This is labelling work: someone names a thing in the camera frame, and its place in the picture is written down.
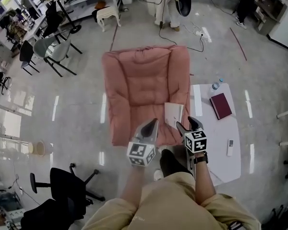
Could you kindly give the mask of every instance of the white pants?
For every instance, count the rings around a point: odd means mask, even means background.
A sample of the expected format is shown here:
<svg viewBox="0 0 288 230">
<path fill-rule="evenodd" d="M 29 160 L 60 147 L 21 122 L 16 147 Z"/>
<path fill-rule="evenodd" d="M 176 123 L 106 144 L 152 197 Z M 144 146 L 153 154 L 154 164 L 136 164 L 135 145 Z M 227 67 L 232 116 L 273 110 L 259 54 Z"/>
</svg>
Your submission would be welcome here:
<svg viewBox="0 0 288 230">
<path fill-rule="evenodd" d="M 163 21 L 165 22 L 166 14 L 169 14 L 170 20 L 171 20 L 171 27 L 177 27 L 180 25 L 179 21 L 179 13 L 176 9 L 176 3 L 175 0 L 162 0 L 162 2 L 158 5 L 156 5 L 156 21 L 155 24 L 160 25 L 160 22 Z"/>
</svg>

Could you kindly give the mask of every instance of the armchair cushion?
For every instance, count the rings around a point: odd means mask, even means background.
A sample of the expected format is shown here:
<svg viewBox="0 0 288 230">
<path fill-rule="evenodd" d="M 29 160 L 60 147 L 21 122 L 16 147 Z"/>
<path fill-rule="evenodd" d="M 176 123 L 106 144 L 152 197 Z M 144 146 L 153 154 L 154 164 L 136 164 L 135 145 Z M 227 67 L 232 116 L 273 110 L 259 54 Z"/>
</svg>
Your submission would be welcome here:
<svg viewBox="0 0 288 230">
<path fill-rule="evenodd" d="M 184 105 L 182 124 L 189 125 L 190 58 L 184 46 L 154 46 L 107 52 L 102 57 L 108 97 L 111 139 L 127 146 L 136 128 L 159 120 L 156 145 L 181 144 L 179 132 L 168 126 L 164 103 Z"/>
</svg>

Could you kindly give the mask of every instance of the red stick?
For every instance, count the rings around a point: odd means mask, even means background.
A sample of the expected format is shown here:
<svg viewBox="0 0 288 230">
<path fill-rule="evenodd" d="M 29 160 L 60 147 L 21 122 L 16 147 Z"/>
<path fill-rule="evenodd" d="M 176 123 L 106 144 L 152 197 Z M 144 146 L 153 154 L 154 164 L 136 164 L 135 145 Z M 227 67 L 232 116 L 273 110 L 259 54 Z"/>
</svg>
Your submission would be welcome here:
<svg viewBox="0 0 288 230">
<path fill-rule="evenodd" d="M 112 51 L 112 48 L 113 48 L 114 39 L 115 39 L 115 36 L 116 36 L 116 32 L 117 32 L 118 26 L 119 26 L 119 25 L 116 24 L 115 32 L 114 32 L 114 35 L 113 35 L 113 38 L 112 38 L 112 43 L 111 43 L 110 51 Z"/>
<path fill-rule="evenodd" d="M 235 38 L 236 38 L 236 40 L 237 40 L 237 42 L 238 42 L 238 44 L 239 44 L 239 46 L 240 46 L 240 49 L 241 49 L 241 51 L 242 51 L 242 53 L 243 53 L 243 55 L 244 55 L 244 58 L 245 58 L 245 60 L 247 61 L 247 58 L 246 58 L 245 53 L 244 53 L 244 51 L 243 51 L 243 49 L 242 49 L 242 47 L 241 47 L 241 45 L 240 45 L 240 43 L 239 43 L 238 38 L 236 37 L 235 33 L 233 32 L 233 30 L 232 30 L 231 28 L 230 28 L 230 30 L 231 30 L 231 32 L 234 34 L 234 36 L 235 36 Z"/>
</svg>

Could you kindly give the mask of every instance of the red book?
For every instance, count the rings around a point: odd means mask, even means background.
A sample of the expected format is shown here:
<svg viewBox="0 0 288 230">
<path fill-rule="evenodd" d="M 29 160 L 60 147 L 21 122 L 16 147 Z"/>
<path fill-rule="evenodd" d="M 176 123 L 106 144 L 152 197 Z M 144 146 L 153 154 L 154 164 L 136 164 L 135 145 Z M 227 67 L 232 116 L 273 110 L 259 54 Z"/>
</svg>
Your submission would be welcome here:
<svg viewBox="0 0 288 230">
<path fill-rule="evenodd" d="M 229 104 L 223 93 L 218 94 L 216 96 L 212 96 L 210 102 L 213 106 L 213 109 L 215 110 L 218 120 L 232 114 Z"/>
</svg>

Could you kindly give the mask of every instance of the tiled floor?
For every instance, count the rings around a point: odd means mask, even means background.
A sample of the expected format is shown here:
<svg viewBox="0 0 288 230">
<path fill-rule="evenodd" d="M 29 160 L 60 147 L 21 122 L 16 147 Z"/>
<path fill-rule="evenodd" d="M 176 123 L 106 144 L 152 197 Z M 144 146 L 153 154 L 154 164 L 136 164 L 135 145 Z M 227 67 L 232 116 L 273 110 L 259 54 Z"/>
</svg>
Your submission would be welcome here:
<svg viewBox="0 0 288 230">
<path fill-rule="evenodd" d="M 135 2 L 128 7 L 130 10 L 121 14 L 122 27 L 117 29 L 113 50 L 169 43 L 158 36 L 159 29 L 148 14 L 146 4 Z M 203 53 L 189 51 L 194 74 L 192 84 L 224 78 L 231 88 L 239 124 L 242 175 L 240 179 L 218 186 L 217 191 L 235 196 L 263 221 L 272 208 L 288 203 L 288 180 L 284 178 L 287 169 L 283 165 L 288 147 L 278 145 L 288 140 L 288 116 L 276 119 L 277 113 L 288 109 L 288 51 L 256 33 L 250 21 L 246 22 L 247 30 L 237 27 L 234 17 L 212 4 L 193 3 L 190 15 L 182 18 L 181 24 L 191 30 L 191 21 L 205 27 L 211 37 L 210 43 L 204 41 Z M 9 186 L 14 173 L 18 174 L 19 185 L 39 203 L 51 197 L 50 189 L 42 188 L 34 194 L 30 172 L 35 173 L 37 181 L 48 182 L 52 166 L 68 170 L 70 162 L 78 165 L 76 174 L 82 179 L 95 168 L 101 171 L 88 188 L 106 199 L 118 195 L 124 186 L 130 167 L 125 149 L 112 147 L 107 111 L 105 118 L 102 115 L 106 104 L 101 56 L 111 47 L 116 21 L 113 18 L 106 23 L 108 29 L 102 33 L 93 19 L 84 20 L 81 31 L 70 36 L 83 54 L 71 49 L 70 58 L 63 64 L 77 76 L 59 70 L 64 76 L 60 78 L 40 59 L 35 59 L 40 73 L 31 71 L 33 76 L 20 69 L 17 59 L 10 69 L 12 83 L 9 91 L 0 97 L 0 104 L 18 108 L 26 115 L 19 128 L 19 120 L 0 113 L 2 130 L 18 133 L 24 141 L 42 140 L 47 154 L 44 157 L 28 155 L 26 143 L 0 139 L 0 176 Z M 180 32 L 166 28 L 161 33 L 178 44 L 201 49 L 199 38 L 183 26 Z M 252 118 L 246 104 L 246 91 Z M 254 154 L 250 152 L 251 144 Z M 159 158 L 160 155 L 156 156 L 147 168 L 147 182 L 152 181 Z M 36 207 L 27 195 L 21 200 L 26 209 Z M 80 228 L 101 205 L 95 201 L 87 209 L 85 219 L 74 228 Z"/>
</svg>

